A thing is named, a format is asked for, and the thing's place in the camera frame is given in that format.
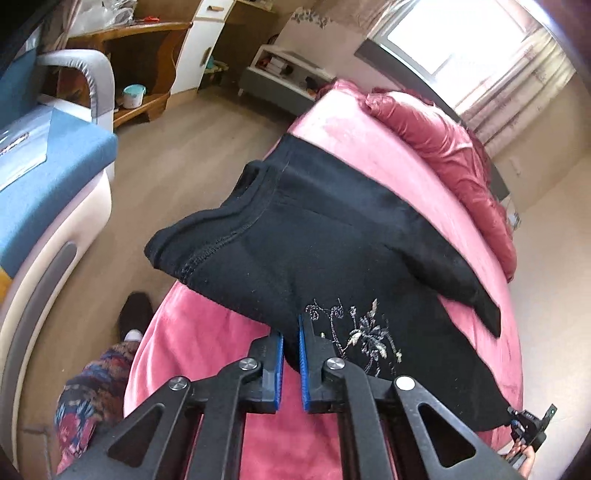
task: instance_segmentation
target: person's leg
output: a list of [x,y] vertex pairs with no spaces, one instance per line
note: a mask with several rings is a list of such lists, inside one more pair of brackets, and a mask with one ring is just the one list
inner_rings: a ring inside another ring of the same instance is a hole
[[62,454],[58,473],[86,451],[97,429],[111,428],[123,419],[129,371],[153,314],[148,296],[132,293],[119,314],[121,342],[66,383],[54,419]]

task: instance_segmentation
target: sweater sleeve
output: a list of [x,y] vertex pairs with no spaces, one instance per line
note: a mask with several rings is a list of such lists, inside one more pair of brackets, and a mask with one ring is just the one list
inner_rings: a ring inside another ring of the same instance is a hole
[[488,330],[501,336],[501,311],[484,289],[468,262],[418,212],[409,232],[397,236],[395,249],[422,283],[441,295],[474,308]]

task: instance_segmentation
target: person's hand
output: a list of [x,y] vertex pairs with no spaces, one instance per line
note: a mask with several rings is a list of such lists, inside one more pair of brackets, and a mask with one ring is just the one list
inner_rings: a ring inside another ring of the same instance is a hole
[[521,464],[519,470],[517,471],[523,478],[528,478],[535,461],[535,452],[531,445],[526,446],[523,440],[518,440],[513,444],[513,447],[511,447],[511,450],[509,450],[509,453],[507,453],[505,458],[510,460],[520,452],[525,456],[525,461]]

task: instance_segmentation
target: black sweater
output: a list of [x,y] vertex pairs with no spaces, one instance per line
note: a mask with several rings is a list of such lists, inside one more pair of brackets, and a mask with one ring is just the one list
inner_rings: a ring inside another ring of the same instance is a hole
[[396,194],[290,135],[249,163],[215,210],[157,232],[145,249],[194,291],[285,336],[298,315],[369,375],[410,375],[474,430],[507,423],[507,401],[437,293],[500,312],[464,258]]

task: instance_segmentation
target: bucket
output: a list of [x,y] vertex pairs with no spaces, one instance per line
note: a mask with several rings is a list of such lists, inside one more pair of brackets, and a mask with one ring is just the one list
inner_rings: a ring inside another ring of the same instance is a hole
[[142,105],[146,87],[143,85],[129,85],[123,89],[123,108],[134,109]]

